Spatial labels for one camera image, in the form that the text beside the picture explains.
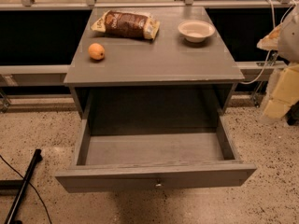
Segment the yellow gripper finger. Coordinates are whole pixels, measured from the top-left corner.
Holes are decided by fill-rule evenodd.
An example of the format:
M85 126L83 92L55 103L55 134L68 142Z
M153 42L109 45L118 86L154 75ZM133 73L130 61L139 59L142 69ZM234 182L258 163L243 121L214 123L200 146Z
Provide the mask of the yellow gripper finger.
M299 63L290 63L271 74L261 104L261 120L282 119L299 101Z
M281 25L276 26L268 35L260 39L257 48L262 50L278 50Z

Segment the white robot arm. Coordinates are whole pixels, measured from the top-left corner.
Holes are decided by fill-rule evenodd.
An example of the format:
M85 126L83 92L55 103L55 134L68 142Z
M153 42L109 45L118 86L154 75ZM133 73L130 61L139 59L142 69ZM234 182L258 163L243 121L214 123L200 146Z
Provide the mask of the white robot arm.
M289 62L287 67L272 73L262 101L262 119L273 122L282 119L299 101L299 7L295 6L277 27L262 38L257 48L274 50Z

